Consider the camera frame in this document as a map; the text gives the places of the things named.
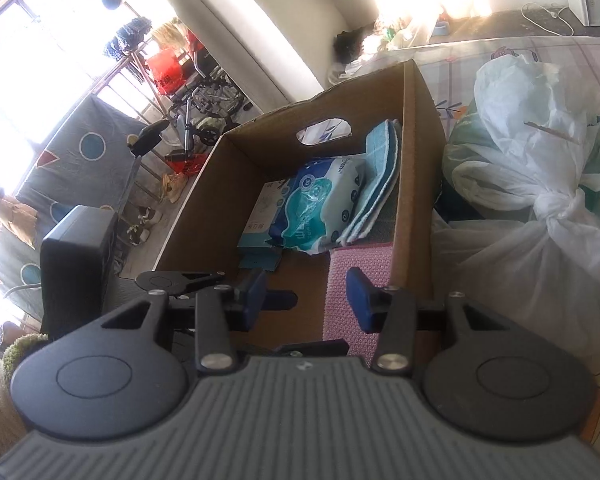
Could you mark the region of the pink knitted cloth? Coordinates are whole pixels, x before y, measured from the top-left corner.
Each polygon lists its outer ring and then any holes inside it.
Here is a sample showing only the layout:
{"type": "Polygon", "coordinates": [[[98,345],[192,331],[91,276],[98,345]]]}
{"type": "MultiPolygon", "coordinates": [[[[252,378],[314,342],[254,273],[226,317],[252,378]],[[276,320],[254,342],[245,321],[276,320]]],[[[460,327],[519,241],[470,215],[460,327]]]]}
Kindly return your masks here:
{"type": "Polygon", "coordinates": [[[378,333],[369,332],[374,315],[368,289],[389,284],[392,244],[340,247],[329,254],[323,338],[343,339],[350,356],[370,364],[378,333]]]}

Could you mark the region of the blue mask box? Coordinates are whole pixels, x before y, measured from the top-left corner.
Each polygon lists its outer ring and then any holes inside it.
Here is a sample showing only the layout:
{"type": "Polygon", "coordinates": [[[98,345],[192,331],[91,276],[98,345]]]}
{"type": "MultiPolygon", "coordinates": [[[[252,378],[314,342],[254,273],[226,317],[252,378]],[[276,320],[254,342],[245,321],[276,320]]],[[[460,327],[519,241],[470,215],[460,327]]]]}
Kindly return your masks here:
{"type": "Polygon", "coordinates": [[[238,240],[241,269],[273,272],[278,267],[283,248],[272,242],[270,227],[286,202],[289,182],[289,179],[270,181],[261,188],[238,240]]]}

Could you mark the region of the blue wet wipes pack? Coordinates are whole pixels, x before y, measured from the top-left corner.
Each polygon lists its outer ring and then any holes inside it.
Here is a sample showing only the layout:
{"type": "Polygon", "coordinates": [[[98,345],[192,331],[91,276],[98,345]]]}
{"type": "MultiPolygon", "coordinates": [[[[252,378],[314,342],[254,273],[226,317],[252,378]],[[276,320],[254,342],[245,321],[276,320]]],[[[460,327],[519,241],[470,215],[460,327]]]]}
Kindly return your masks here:
{"type": "Polygon", "coordinates": [[[307,162],[290,179],[286,202],[270,227],[272,242],[312,256],[332,249],[352,220],[363,184],[361,155],[307,162]]]}

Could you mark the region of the blue checkered towel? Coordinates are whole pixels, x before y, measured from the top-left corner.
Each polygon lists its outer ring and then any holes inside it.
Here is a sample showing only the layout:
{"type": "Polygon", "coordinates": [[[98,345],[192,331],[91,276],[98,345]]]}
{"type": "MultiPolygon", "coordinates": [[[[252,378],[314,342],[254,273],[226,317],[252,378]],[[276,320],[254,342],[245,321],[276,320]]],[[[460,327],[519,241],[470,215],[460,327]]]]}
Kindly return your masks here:
{"type": "Polygon", "coordinates": [[[358,193],[353,217],[338,238],[348,246],[370,232],[398,180],[402,127],[396,119],[385,120],[366,136],[364,184],[358,193]]]}

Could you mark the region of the grey sheet with circles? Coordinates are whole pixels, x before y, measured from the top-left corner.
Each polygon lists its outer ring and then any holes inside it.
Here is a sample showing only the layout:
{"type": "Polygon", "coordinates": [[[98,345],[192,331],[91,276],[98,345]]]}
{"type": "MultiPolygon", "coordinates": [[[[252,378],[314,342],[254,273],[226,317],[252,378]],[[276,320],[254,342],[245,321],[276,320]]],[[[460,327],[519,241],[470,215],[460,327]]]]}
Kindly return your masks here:
{"type": "Polygon", "coordinates": [[[120,212],[140,162],[128,148],[144,124],[97,96],[87,96],[56,128],[15,198],[38,215],[34,242],[23,243],[0,227],[0,293],[31,318],[43,317],[40,246],[76,205],[120,212]]]}

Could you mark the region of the brown cardboard box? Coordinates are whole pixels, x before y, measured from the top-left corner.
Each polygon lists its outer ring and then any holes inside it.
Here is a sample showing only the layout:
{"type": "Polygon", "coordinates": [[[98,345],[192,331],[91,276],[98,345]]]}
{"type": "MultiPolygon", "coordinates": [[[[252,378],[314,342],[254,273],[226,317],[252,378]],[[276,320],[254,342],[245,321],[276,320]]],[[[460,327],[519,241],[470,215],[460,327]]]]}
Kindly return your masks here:
{"type": "Polygon", "coordinates": [[[200,277],[163,323],[195,331],[198,370],[238,367],[236,346],[321,335],[337,256],[349,311],[377,338],[372,365],[414,362],[431,296],[430,224],[445,136],[424,78],[404,62],[261,116],[215,145],[158,271],[200,277]]]}

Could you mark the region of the wheelchair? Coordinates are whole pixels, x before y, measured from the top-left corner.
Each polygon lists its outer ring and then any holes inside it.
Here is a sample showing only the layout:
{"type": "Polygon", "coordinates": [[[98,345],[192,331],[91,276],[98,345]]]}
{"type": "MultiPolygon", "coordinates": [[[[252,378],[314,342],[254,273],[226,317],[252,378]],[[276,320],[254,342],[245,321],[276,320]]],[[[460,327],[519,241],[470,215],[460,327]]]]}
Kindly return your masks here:
{"type": "MultiPolygon", "coordinates": [[[[162,141],[163,131],[173,128],[178,134],[180,145],[170,151],[166,159],[170,162],[184,162],[204,148],[213,148],[223,133],[238,126],[238,113],[253,109],[253,104],[244,92],[230,79],[202,42],[198,41],[198,73],[190,76],[186,84],[172,96],[165,96],[171,105],[164,117],[145,126],[137,139],[128,143],[134,156],[143,157],[153,151],[162,141]]],[[[187,52],[178,51],[178,57],[185,68],[190,67],[187,52]]],[[[149,80],[158,91],[150,70],[149,80]]]]}

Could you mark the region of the red plastic bag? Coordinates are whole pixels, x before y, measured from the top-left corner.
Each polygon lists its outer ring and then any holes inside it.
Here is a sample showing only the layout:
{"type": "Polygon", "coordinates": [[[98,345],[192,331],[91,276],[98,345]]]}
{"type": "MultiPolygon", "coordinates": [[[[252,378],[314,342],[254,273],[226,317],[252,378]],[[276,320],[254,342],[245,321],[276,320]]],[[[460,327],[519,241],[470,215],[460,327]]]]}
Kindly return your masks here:
{"type": "Polygon", "coordinates": [[[186,84],[187,79],[198,73],[200,43],[198,38],[188,30],[180,39],[160,39],[154,36],[160,51],[146,60],[159,93],[172,96],[186,84]],[[185,68],[180,62],[178,51],[187,52],[190,67],[185,68]]]}

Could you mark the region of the pile of bags on floor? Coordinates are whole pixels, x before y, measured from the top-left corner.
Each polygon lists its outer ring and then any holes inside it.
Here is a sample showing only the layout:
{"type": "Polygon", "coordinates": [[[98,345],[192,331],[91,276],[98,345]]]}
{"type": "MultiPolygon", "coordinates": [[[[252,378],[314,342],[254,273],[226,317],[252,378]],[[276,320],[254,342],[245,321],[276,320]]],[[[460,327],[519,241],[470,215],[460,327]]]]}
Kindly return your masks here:
{"type": "Polygon", "coordinates": [[[351,77],[378,55],[426,46],[434,36],[448,36],[451,23],[452,18],[442,8],[438,15],[432,11],[379,15],[373,23],[344,30],[332,40],[332,66],[327,71],[327,83],[333,86],[351,77]]]}

